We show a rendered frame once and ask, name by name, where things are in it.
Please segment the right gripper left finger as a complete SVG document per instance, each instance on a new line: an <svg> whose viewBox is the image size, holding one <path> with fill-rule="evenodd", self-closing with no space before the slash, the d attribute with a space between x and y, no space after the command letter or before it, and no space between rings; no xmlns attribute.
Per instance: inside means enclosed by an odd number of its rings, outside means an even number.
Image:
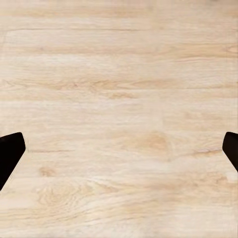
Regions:
<svg viewBox="0 0 238 238"><path fill-rule="evenodd" d="M0 191L25 150L22 132L0 137Z"/></svg>

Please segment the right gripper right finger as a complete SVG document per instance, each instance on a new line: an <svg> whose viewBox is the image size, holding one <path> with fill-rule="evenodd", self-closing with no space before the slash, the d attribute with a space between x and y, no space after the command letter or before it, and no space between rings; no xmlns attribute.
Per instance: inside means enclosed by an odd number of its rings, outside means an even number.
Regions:
<svg viewBox="0 0 238 238"><path fill-rule="evenodd" d="M227 132L222 149L238 172L238 134Z"/></svg>

